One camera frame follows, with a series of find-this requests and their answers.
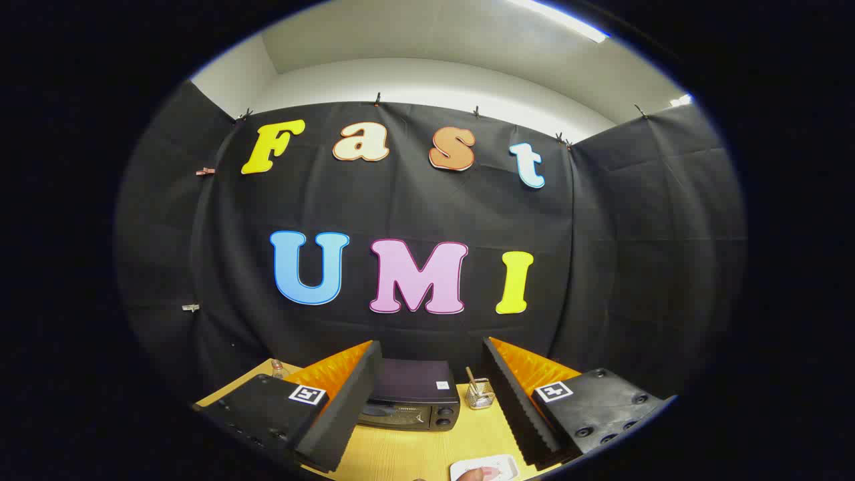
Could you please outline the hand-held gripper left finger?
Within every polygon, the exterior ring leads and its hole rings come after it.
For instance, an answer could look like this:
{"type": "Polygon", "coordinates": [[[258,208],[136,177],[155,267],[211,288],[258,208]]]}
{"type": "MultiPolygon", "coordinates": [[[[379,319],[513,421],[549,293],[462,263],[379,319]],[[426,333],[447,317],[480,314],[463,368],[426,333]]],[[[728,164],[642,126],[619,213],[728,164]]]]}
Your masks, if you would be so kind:
{"type": "Polygon", "coordinates": [[[260,367],[194,410],[282,468],[333,472],[375,387],[381,358],[381,344],[372,340],[282,378],[272,366],[260,367]]]}

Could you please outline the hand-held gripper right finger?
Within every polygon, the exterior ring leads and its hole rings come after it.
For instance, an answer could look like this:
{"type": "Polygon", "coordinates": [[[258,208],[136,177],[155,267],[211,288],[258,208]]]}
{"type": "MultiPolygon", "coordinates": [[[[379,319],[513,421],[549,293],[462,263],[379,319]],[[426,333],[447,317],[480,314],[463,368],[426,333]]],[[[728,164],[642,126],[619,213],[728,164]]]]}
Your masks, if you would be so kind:
{"type": "Polygon", "coordinates": [[[675,401],[610,369],[575,371],[492,336],[482,346],[486,377],[523,460],[535,468],[594,456],[675,401]]]}

